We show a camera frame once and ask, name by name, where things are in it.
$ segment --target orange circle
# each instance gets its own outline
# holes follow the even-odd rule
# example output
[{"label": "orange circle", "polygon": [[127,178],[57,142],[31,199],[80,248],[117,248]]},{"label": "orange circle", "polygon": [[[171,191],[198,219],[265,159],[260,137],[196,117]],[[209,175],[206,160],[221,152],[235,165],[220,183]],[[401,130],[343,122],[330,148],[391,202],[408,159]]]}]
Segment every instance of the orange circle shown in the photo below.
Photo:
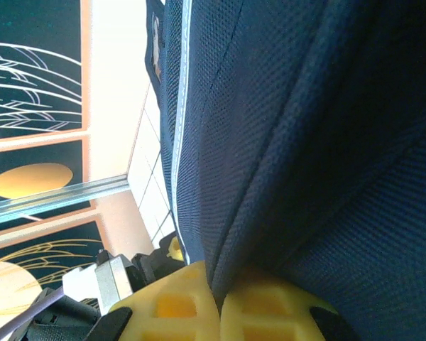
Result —
[{"label": "orange circle", "polygon": [[0,327],[25,311],[41,291],[40,284],[28,270],[0,261]]},{"label": "orange circle", "polygon": [[18,199],[65,187],[72,171],[59,163],[34,163],[0,174],[0,197]]}]

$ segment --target wall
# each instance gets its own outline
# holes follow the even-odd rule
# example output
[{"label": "wall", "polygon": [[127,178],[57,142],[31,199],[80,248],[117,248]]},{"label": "wall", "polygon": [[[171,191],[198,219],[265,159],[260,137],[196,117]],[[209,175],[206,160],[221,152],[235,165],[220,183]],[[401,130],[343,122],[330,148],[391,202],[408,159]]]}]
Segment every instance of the wall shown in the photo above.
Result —
[{"label": "wall", "polygon": [[144,0],[92,2],[90,178],[126,174],[148,89]]},{"label": "wall", "polygon": [[112,254],[131,259],[136,253],[153,251],[150,237],[131,191],[96,199],[97,211],[104,223],[104,239]]},{"label": "wall", "polygon": [[128,172],[129,187],[153,245],[175,231],[160,159],[160,110],[150,86]]}]

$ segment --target white tile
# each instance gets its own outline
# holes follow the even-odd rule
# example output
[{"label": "white tile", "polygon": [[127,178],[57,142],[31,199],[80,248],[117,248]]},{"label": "white tile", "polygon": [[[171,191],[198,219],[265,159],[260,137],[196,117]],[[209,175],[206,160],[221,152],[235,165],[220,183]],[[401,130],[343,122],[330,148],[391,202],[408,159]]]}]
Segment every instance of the white tile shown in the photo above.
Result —
[{"label": "white tile", "polygon": [[134,200],[140,206],[143,194],[151,177],[151,167],[143,153],[140,143],[134,147],[131,165],[128,172],[128,183]]},{"label": "white tile", "polygon": [[163,173],[163,164],[161,163],[161,154],[156,161],[155,168],[153,169],[153,175],[155,176],[156,183],[158,184],[161,195],[165,201],[165,204],[170,207],[168,199],[168,191],[165,187],[164,173]]},{"label": "white tile", "polygon": [[173,224],[172,215],[168,215],[164,223],[161,225],[161,232],[164,234],[164,237],[165,237],[174,231],[175,231],[175,227]]},{"label": "white tile", "polygon": [[148,164],[153,167],[160,150],[160,143],[147,115],[142,115],[141,125],[137,134],[137,143],[141,145],[143,155]]},{"label": "white tile", "polygon": [[161,225],[164,222],[165,216],[168,215],[169,208],[165,204],[163,196],[159,191],[159,187],[156,184],[156,180],[151,176],[148,182],[147,191],[145,192],[144,200],[151,202],[151,209],[155,216],[158,224]]},{"label": "white tile", "polygon": [[143,223],[145,224],[145,228],[147,229],[150,239],[153,239],[156,232],[159,230],[160,224],[156,220],[152,202],[146,195],[143,197],[142,205],[139,207],[139,212],[141,213]]},{"label": "white tile", "polygon": [[161,113],[158,107],[158,100],[156,99],[156,94],[153,91],[153,87],[151,85],[150,85],[150,88],[148,89],[148,94],[147,94],[147,99],[145,102],[144,109],[148,115],[148,119],[150,120],[150,123],[153,129],[155,129],[156,136],[159,139]]},{"label": "white tile", "polygon": [[163,234],[161,233],[161,231],[158,231],[158,233],[156,233],[155,237],[151,241],[155,249],[159,249],[159,242],[162,238],[164,238]]}]

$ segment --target decorative mural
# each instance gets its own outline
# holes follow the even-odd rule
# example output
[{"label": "decorative mural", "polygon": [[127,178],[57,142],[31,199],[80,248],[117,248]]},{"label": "decorative mural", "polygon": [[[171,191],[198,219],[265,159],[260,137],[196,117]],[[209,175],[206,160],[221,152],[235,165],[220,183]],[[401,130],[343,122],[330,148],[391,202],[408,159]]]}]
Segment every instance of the decorative mural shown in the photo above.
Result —
[{"label": "decorative mural", "polygon": [[0,151],[0,201],[81,183],[83,148],[75,139]]},{"label": "decorative mural", "polygon": [[82,128],[80,0],[0,0],[0,139]]},{"label": "decorative mural", "polygon": [[[103,244],[96,220],[1,248],[0,288],[6,290],[0,289],[0,316],[12,318],[44,288],[59,288],[64,274],[93,264],[100,249]],[[97,306],[95,300],[87,303]]]}]

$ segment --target navy blue backpack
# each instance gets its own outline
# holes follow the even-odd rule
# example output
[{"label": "navy blue backpack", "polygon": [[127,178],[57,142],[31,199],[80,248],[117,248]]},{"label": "navy blue backpack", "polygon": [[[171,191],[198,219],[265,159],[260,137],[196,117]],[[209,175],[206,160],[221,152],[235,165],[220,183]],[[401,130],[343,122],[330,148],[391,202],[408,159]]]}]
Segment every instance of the navy blue backpack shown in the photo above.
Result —
[{"label": "navy blue backpack", "polygon": [[148,27],[173,218],[218,306],[253,264],[361,340],[426,340],[426,0],[148,0]]}]

